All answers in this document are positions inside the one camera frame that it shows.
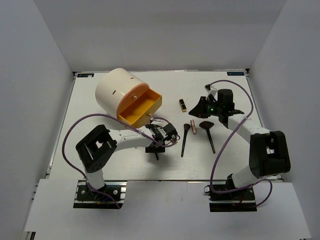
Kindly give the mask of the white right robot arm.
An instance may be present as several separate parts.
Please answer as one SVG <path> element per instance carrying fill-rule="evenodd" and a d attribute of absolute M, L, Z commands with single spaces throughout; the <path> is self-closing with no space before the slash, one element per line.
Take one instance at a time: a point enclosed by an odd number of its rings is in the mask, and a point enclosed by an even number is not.
<path fill-rule="evenodd" d="M 249 143 L 248 165 L 227 177 L 225 190 L 212 189 L 212 192 L 226 194 L 236 200 L 243 195 L 244 189 L 291 170 L 285 134 L 261 127 L 243 111 L 236 109 L 232 90 L 211 90 L 207 96 L 200 98 L 189 115 L 200 119 L 215 116 L 233 135 L 238 134 Z"/>

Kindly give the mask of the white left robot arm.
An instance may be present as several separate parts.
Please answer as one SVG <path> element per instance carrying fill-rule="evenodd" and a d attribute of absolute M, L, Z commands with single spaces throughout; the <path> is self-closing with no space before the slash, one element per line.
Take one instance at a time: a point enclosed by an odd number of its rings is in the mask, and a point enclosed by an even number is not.
<path fill-rule="evenodd" d="M 164 153 L 165 143 L 178 139 L 178 132 L 171 123 L 165 126 L 147 124 L 125 130 L 98 125 L 75 146 L 89 184 L 88 193 L 96 200 L 105 196 L 103 168 L 113 153 L 138 147 L 144 147 L 146 153 Z"/>

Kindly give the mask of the black fan makeup brush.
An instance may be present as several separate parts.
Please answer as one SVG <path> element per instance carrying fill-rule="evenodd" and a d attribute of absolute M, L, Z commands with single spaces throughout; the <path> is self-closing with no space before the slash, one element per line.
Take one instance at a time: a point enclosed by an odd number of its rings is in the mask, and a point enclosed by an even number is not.
<path fill-rule="evenodd" d="M 215 150 L 213 138 L 212 138 L 211 132 L 210 132 L 210 129 L 211 129 L 213 126 L 214 126 L 214 123 L 211 122 L 211 121 L 202 121 L 202 122 L 199 124 L 199 127 L 202 128 L 202 129 L 204 129 L 204 130 L 206 131 L 206 134 L 207 134 L 207 137 L 208 137 L 208 140 L 209 140 L 209 143 L 210 143 L 212 152 L 215 154 L 215 153 L 216 153 L 216 150 Z"/>

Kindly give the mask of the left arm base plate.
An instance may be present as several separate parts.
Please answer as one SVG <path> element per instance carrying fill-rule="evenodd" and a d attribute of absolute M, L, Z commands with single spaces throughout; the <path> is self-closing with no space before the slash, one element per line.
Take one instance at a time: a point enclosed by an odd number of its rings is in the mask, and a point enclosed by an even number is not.
<path fill-rule="evenodd" d="M 126 196 L 126 181 L 105 181 L 100 192 L 92 191 L 84 180 L 77 182 L 74 209 L 113 209 L 119 210 Z"/>

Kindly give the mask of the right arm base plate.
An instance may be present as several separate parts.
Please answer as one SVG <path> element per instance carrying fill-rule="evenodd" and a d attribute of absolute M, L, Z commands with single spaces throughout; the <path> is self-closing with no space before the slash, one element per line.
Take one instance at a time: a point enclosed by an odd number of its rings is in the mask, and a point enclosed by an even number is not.
<path fill-rule="evenodd" d="M 232 193 L 214 193 L 209 185 L 203 189 L 209 196 L 209 210 L 211 213 L 256 212 L 256 198 L 252 188 Z"/>

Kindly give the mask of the cream round drawer organizer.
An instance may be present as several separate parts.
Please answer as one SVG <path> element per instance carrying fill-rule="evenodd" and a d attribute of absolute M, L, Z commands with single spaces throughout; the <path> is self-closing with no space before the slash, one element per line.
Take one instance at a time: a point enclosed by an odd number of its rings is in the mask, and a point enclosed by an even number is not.
<path fill-rule="evenodd" d="M 97 84 L 95 99 L 109 115 L 135 128 L 150 122 L 161 107 L 162 95 L 123 68 L 116 68 Z"/>

